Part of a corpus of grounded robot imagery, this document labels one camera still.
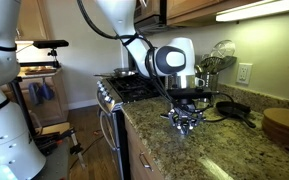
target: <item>gas stove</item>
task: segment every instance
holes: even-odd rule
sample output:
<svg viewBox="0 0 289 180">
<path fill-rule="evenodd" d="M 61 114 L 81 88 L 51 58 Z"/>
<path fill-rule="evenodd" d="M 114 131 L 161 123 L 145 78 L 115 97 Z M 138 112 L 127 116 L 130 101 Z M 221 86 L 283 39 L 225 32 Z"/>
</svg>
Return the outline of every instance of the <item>gas stove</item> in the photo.
<svg viewBox="0 0 289 180">
<path fill-rule="evenodd" d="M 150 79 L 138 74 L 126 77 L 105 78 L 97 82 L 98 101 L 105 103 L 108 110 L 116 111 L 123 103 L 157 97 L 160 94 Z"/>
</svg>

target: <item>wooden cabinet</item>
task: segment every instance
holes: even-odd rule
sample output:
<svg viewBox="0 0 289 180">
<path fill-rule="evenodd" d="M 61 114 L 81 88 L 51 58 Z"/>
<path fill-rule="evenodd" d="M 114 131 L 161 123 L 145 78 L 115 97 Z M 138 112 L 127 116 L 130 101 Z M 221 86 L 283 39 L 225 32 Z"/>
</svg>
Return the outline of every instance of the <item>wooden cabinet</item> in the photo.
<svg viewBox="0 0 289 180">
<path fill-rule="evenodd" d="M 162 180 L 164 179 L 158 170 L 153 158 L 139 139 L 130 122 L 125 120 L 125 128 L 128 137 L 129 160 L 131 177 L 133 180 Z"/>
<path fill-rule="evenodd" d="M 216 13 L 259 0 L 167 0 L 167 24 L 204 26 L 215 24 Z"/>
<path fill-rule="evenodd" d="M 44 0 L 22 0 L 16 40 L 48 40 L 50 37 Z"/>
<path fill-rule="evenodd" d="M 28 86 L 33 82 L 38 83 L 39 86 L 41 86 L 43 81 L 45 81 L 45 83 L 53 90 L 54 97 L 50 100 L 43 99 L 41 104 L 35 105 L 31 101 Z M 27 109 L 36 114 L 37 118 L 43 126 L 49 126 L 67 121 L 68 103 L 62 81 L 61 70 L 50 77 L 23 79 L 19 85 L 21 87 Z M 2 90 L 8 98 L 16 102 L 13 92 L 8 86 L 4 85 Z M 33 124 L 36 125 L 34 116 L 31 117 Z"/>
</svg>

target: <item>backsplash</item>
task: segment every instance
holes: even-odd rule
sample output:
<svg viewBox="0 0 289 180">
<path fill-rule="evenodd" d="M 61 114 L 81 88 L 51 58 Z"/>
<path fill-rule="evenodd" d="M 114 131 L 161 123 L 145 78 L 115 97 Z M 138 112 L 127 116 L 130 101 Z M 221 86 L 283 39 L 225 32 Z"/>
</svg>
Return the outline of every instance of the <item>backsplash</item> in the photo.
<svg viewBox="0 0 289 180">
<path fill-rule="evenodd" d="M 218 84 L 217 90 L 230 95 L 235 102 L 250 106 L 253 111 L 259 113 L 273 107 L 289 109 L 289 100 L 286 99 L 224 84 Z"/>
</svg>

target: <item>electrical outlet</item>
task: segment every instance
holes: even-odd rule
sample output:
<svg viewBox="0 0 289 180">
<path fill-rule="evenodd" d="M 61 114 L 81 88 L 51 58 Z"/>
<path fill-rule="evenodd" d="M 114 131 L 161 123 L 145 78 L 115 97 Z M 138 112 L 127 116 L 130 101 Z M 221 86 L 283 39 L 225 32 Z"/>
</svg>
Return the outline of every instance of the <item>electrical outlet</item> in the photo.
<svg viewBox="0 0 289 180">
<path fill-rule="evenodd" d="M 251 77 L 252 64 L 239 63 L 236 82 L 242 84 L 249 84 Z"/>
</svg>

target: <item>stove burner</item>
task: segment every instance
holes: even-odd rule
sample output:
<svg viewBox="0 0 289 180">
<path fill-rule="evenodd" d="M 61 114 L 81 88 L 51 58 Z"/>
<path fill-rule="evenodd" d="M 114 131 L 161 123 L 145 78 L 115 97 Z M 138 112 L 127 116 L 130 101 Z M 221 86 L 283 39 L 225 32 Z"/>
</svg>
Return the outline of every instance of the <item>stove burner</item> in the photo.
<svg viewBox="0 0 289 180">
<path fill-rule="evenodd" d="M 107 81 L 125 103 L 159 96 L 152 82 L 137 74 L 121 78 L 109 78 Z"/>
</svg>

